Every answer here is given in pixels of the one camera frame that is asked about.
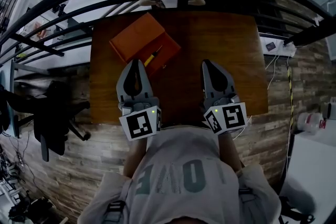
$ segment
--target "white desk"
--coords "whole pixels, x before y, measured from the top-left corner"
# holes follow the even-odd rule
[[[22,69],[29,72],[40,73],[44,75],[49,75],[49,71],[44,69],[39,69],[31,66],[21,65],[19,63],[14,63],[13,60],[8,61],[0,68],[0,82],[4,86],[5,90],[9,92],[14,92],[14,79],[15,79],[15,69]],[[8,135],[19,137],[18,128],[15,128],[14,121],[14,110],[8,105],[9,114],[9,127],[4,132]]]

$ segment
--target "shirt sleeve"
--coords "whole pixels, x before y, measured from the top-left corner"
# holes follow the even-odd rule
[[[79,216],[77,224],[101,224],[108,205],[119,199],[128,180],[131,179],[118,173],[105,173],[93,200]]]
[[[259,164],[247,166],[239,177],[240,223],[269,224],[279,218],[281,202]]]

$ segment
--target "plastic bottle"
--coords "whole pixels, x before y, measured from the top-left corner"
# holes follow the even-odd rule
[[[321,113],[301,113],[298,118],[298,129],[315,133],[319,129],[325,129],[326,121]]]

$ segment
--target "yellow screwdriver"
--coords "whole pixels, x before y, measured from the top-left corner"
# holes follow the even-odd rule
[[[158,52],[159,52],[159,50],[162,48],[162,46],[157,50],[157,51],[155,51],[155,52],[153,52],[150,56],[149,56],[149,58],[146,60],[146,62],[144,63],[144,66],[146,67],[146,66],[148,66],[149,65],[149,63],[156,57],[156,55],[158,55]]]

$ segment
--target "open box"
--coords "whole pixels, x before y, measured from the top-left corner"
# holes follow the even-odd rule
[[[152,53],[161,49],[146,67],[148,76],[165,67],[181,47],[165,32],[164,28],[149,13],[144,14],[110,40],[119,57],[129,63],[139,59],[143,63]]]

